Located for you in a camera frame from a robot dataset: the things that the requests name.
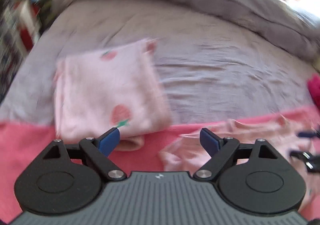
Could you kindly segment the pink strawberry print shirt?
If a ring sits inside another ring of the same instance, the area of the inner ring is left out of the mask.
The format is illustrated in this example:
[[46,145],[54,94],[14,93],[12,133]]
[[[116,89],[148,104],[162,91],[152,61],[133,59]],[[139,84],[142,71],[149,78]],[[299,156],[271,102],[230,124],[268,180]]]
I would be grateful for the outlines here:
[[[232,137],[212,132],[221,138]],[[215,205],[220,211],[227,211],[228,216],[242,221],[250,218],[265,221],[268,217],[281,219],[285,215],[296,218],[297,210],[319,192],[319,174],[307,172],[302,161],[290,156],[296,149],[284,152],[265,138],[257,138],[251,143],[237,140],[240,146],[235,154],[236,164],[216,181],[194,178],[194,173],[210,159],[201,144],[209,159],[194,172],[168,170],[172,172],[170,189],[174,198],[183,205],[196,202],[200,202],[201,207]]]

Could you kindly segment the pink strawberry pants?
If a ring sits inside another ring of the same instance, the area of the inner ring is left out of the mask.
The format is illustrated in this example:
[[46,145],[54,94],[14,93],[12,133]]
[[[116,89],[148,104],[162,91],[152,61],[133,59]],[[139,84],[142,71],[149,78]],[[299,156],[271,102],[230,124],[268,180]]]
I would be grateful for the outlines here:
[[56,137],[72,144],[118,128],[118,150],[134,151],[144,146],[146,134],[170,126],[170,105],[153,61],[156,48],[156,40],[143,39],[59,59]]

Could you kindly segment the lilac butterfly bed sheet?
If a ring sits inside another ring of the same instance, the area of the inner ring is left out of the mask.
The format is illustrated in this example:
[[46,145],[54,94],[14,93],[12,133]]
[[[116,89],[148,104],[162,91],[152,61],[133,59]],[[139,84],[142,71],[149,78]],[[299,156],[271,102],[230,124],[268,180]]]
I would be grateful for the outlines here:
[[1,119],[52,124],[56,60],[155,38],[155,65],[175,124],[311,105],[313,67],[255,33],[160,0],[83,0],[68,7],[20,67]]

